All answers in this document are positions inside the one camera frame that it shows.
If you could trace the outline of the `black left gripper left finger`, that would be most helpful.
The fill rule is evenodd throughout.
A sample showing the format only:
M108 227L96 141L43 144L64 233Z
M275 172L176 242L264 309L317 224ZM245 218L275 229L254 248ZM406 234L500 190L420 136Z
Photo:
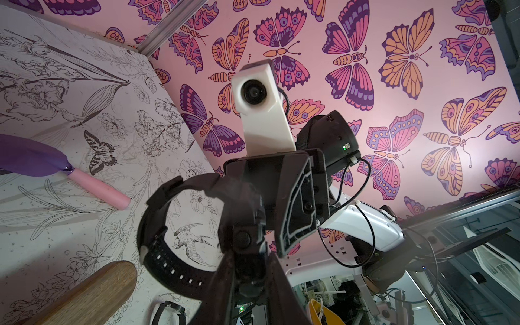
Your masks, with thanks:
M234 296L238 286L236 267L235 252L233 250L226 252L212 277L203 302L190 321L191 324L237 323L237 319L233 316L236 305Z

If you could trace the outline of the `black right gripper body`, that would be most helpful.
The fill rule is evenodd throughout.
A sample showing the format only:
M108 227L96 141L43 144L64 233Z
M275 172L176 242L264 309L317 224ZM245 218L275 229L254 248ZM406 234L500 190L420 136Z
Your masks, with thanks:
M330 217L329 177L320 149L232 159L224 171L260 193L266 229L274 233L279 257L288 255Z

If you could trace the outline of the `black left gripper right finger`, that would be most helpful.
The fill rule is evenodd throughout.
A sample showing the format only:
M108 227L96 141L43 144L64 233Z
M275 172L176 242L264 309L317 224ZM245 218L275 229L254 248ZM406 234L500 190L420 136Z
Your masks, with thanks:
M268 255L266 272L268 324L311 324L274 254Z

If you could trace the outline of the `black chunky sport watch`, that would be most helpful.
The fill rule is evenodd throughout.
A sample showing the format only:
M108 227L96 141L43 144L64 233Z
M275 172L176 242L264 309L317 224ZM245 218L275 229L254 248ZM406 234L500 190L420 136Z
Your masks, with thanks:
M217 229L218 239L200 233L203 224L195 221L169 234L167 220L172 202L182 192L188 192L193 204L197 197L223 202L223 214L217 222L210 219L206 225ZM261 195L250 185L216 173L197 175L187 180L177 176L164 183L148 199L147 209L138 227L137 245L139 262L165 288L178 295L204 300L211 292L211 283L234 287L238 265L234 261L218 274L223 259L210 257L199 251L203 245L221 249L222 256L235 256L239 247L234 244L234 233L247 226L258 226L265 215Z

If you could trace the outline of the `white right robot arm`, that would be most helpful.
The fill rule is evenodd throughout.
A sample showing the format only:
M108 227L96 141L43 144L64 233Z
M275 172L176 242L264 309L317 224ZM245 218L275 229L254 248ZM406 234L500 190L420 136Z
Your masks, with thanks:
M250 111L241 113L244 141L255 158L260 154L285 154L296 151L297 146L289 129L283 110ZM417 230L420 227L437 226L450 218L490 209L494 203L519 197L519 183L514 181L504 188L481 191L459 202L432 207L410 219L398 220L388 206L379 209L341 194L329 196L327 216L322 217L326 228L338 230L358 241L372 245L380 252L370 258L363 267L364 276L380 290L399 279L407 267L415 268L420 262L431 264L435 258L443 259L461 254L460 249L445 249L424 258L412 254L414 245L408 244L403 233L405 227Z

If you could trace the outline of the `black round watch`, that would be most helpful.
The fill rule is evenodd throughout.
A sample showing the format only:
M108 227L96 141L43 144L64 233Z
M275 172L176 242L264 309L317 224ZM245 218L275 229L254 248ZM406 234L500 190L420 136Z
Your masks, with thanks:
M151 325L187 325L187 323L185 308L172 301L159 303L151 319Z

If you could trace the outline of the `wooden watch stand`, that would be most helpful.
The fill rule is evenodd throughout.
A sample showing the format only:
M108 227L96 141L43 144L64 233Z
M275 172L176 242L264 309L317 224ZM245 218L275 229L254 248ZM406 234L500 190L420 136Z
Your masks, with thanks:
M130 261L113 261L19 324L105 324L131 297L138 280Z

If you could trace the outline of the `purple pink garden trowel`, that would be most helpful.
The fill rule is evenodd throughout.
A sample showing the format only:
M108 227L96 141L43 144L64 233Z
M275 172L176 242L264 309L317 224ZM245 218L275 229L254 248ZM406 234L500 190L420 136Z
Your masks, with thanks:
M22 176L44 177L62 172L86 191L118 210L125 210L130 197L73 167L65 154L46 144L14 135L1 135L1 169Z

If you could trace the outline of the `aluminium frame post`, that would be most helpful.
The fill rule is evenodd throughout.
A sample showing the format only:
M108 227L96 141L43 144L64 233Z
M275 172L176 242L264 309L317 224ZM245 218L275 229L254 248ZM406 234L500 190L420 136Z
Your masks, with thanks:
M171 14L168 14L143 40L136 51L151 57L185 22L207 3L207 0L179 1Z

